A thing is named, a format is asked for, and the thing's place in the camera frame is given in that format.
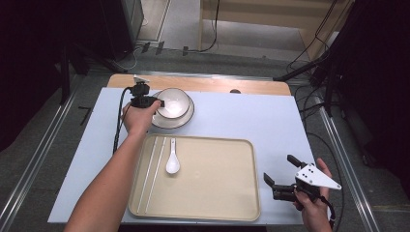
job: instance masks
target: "spoon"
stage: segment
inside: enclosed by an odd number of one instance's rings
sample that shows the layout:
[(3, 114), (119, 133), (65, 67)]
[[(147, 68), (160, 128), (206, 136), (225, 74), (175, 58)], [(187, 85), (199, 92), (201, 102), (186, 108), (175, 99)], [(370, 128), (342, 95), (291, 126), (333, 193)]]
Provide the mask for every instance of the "spoon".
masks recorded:
[(166, 163), (166, 171), (169, 174), (176, 173), (180, 168), (180, 164), (177, 159), (177, 154), (175, 153), (175, 143), (176, 143), (176, 139), (171, 138), (171, 153), (169, 154), (169, 159), (168, 159), (168, 162)]

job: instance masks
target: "human arm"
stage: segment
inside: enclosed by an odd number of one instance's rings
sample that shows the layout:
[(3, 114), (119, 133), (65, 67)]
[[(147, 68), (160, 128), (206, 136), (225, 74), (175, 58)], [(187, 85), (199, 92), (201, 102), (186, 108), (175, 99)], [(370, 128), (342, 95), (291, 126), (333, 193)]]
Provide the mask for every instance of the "human arm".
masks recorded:
[(128, 135), (102, 171), (82, 193), (65, 231), (117, 231), (130, 197), (133, 173), (152, 116), (160, 107), (129, 107), (124, 120)]
[[(328, 177), (332, 178), (332, 174), (322, 159), (317, 159), (317, 164)], [(326, 199), (329, 199), (329, 189), (321, 187), (320, 194)], [(314, 203), (310, 201), (308, 195), (302, 191), (295, 189), (295, 195), (299, 202), (304, 206), (302, 210), (302, 219), (304, 225), (309, 232), (331, 232), (332, 228), (328, 220), (328, 206), (321, 200), (317, 199)], [(295, 202), (296, 208), (299, 208), (299, 203)]]

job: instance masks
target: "bowl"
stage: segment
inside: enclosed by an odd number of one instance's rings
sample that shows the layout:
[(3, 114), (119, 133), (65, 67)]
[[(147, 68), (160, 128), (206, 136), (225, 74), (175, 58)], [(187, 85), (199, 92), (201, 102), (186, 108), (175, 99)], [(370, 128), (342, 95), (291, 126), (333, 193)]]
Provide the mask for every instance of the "bowl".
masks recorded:
[(158, 99), (165, 102), (165, 107), (158, 109), (159, 114), (168, 119), (184, 116), (190, 108), (190, 97), (180, 89), (169, 88), (158, 94)]

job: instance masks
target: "aluminum rail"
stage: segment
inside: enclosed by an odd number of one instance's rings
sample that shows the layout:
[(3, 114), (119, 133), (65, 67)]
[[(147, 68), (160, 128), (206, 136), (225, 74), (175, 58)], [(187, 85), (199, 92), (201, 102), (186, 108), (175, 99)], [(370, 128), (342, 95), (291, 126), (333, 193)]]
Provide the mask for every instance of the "aluminum rail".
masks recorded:
[(80, 76), (76, 75), (73, 78), (72, 93), (69, 95), (66, 102), (58, 107), (57, 112), (48, 126), (39, 146), (34, 152), (33, 157), (30, 159), (30, 162), (20, 177), (17, 185), (10, 194), (6, 206), (0, 216), (0, 232), (9, 231), (12, 226), (15, 216), (36, 179), (48, 150), (72, 106), (73, 99), (81, 82), (82, 78)]
[[(315, 100), (316, 102), (322, 102), (317, 97), (315, 98)], [(376, 218), (374, 217), (373, 211), (371, 210), (371, 206), (367, 201), (366, 194), (362, 189), (362, 186), (360, 185), (356, 172), (353, 169), (346, 150), (344, 149), (333, 118), (330, 118), (328, 116), (324, 107), (320, 108), (320, 115), (335, 148), (337, 161), (340, 163), (341, 169), (345, 175), (347, 185), (352, 192), (353, 199), (356, 203), (356, 207), (358, 208), (366, 231), (380, 231), (379, 225), (377, 224)]]

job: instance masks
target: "beige tray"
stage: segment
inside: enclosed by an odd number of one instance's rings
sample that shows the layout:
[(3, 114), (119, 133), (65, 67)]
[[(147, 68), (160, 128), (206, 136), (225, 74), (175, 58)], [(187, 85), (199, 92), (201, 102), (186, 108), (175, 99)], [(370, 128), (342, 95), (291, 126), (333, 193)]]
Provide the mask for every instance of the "beige tray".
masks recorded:
[[(165, 170), (170, 138), (181, 164)], [(256, 220), (253, 147), (247, 140), (151, 134), (144, 141), (129, 201), (139, 217)]]

